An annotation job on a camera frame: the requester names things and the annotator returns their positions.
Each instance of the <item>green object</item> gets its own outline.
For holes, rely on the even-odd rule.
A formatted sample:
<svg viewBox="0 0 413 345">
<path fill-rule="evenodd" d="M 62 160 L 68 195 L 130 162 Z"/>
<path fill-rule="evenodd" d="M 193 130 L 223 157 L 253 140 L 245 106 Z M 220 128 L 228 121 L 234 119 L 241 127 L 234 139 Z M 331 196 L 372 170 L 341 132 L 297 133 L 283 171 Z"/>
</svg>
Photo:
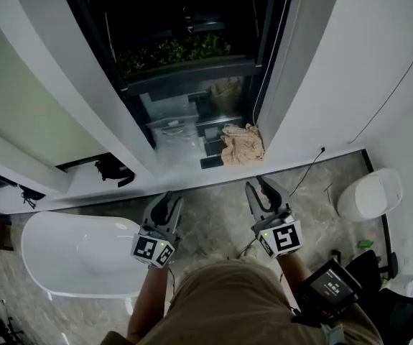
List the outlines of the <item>green object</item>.
<svg viewBox="0 0 413 345">
<path fill-rule="evenodd" d="M 128 78 L 143 70 L 231 53 L 231 46 L 221 33 L 197 33 L 179 40 L 154 41 L 144 47 L 120 52 L 116 63 L 122 76 Z"/>
<path fill-rule="evenodd" d="M 360 240 L 356 245 L 359 249 L 368 249 L 373 246 L 372 240 Z"/>
</svg>

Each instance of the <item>display screen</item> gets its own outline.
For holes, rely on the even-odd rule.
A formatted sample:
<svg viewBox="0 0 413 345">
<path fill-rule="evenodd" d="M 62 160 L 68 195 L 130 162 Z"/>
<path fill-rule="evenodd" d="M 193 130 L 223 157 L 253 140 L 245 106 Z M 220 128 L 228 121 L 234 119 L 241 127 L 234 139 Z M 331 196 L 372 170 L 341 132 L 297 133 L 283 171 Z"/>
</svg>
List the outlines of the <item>display screen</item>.
<svg viewBox="0 0 413 345">
<path fill-rule="evenodd" d="M 331 268 L 313 281 L 310 286 L 333 305 L 339 304 L 343 299 L 354 293 L 353 289 Z"/>
</svg>

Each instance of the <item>gray tile floor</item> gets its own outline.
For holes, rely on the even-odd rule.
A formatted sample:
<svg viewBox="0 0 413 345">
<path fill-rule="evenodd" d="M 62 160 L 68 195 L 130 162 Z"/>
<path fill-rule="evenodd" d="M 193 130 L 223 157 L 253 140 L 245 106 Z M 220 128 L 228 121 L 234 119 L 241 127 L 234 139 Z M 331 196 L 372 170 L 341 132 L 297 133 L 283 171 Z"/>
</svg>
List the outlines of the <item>gray tile floor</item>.
<svg viewBox="0 0 413 345">
<path fill-rule="evenodd" d="M 304 175 L 306 167 L 277 172 L 269 177 L 291 191 Z M 350 223 L 335 211 L 335 203 L 347 185 L 367 173 L 360 152 L 328 160 L 312 167 L 305 181 L 292 196 L 292 208 L 302 223 L 304 246 L 299 255 L 316 270 L 330 251 L 338 249 L 343 263 L 362 251 L 359 240 L 374 241 L 373 249 L 386 260 L 384 233 L 380 220 Z M 184 268 L 204 257 L 235 257 L 252 239 L 253 218 L 244 193 L 246 180 L 215 185 L 180 194 L 185 210 L 180 225 L 182 241 L 172 269 L 179 278 Z M 141 221 L 151 198 L 108 203 L 64 210 L 94 216 L 120 216 Z M 0 298 L 5 299 L 9 315 L 26 337 L 39 345 L 97 344 L 107 331 L 124 334 L 129 315 L 123 300 L 48 297 L 28 275 L 19 248 L 21 233 L 31 214 L 12 216 L 11 239 L 14 252 L 0 251 Z M 259 261 L 277 275 L 279 267 L 256 244 Z M 172 295 L 169 284 L 168 298 Z M 6 318 L 0 304 L 0 316 Z"/>
</svg>

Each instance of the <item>white toilet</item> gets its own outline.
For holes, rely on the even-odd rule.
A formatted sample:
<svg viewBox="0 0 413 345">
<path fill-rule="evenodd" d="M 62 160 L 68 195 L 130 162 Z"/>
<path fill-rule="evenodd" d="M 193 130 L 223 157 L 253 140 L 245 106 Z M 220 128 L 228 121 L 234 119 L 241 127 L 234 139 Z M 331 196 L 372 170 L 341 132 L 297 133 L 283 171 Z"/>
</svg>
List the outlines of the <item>white toilet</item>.
<svg viewBox="0 0 413 345">
<path fill-rule="evenodd" d="M 139 225 L 118 217 L 39 212 L 22 232 L 32 279 L 53 295 L 134 298 L 147 266 L 131 256 Z"/>
<path fill-rule="evenodd" d="M 349 185 L 340 196 L 337 212 L 345 220 L 375 219 L 397 207 L 404 194 L 394 169 L 380 169 Z"/>
</svg>

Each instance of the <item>curved white wall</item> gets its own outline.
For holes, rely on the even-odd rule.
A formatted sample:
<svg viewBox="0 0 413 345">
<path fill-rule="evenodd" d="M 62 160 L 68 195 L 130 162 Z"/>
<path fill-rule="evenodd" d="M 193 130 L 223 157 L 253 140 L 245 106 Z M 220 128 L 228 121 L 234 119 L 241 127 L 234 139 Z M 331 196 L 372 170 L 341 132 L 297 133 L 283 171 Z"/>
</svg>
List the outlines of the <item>curved white wall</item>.
<svg viewBox="0 0 413 345">
<path fill-rule="evenodd" d="M 0 136 L 49 166 L 107 152 L 56 102 L 1 30 Z"/>
<path fill-rule="evenodd" d="M 412 59 L 413 0 L 337 0 L 268 157 L 308 157 L 323 145 L 347 147 Z M 353 145 L 362 144 L 359 139 Z"/>
</svg>

